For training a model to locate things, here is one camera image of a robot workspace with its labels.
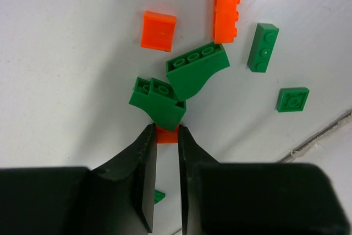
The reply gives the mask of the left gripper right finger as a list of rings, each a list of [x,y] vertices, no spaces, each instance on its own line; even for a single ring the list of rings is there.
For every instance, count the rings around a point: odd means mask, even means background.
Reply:
[[[184,234],[348,234],[328,176],[309,163],[221,163],[180,127]]]

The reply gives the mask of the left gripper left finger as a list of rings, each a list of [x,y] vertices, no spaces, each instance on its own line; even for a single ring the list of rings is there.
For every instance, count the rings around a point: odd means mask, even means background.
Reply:
[[[156,126],[109,161],[1,169],[1,234],[150,234]]]

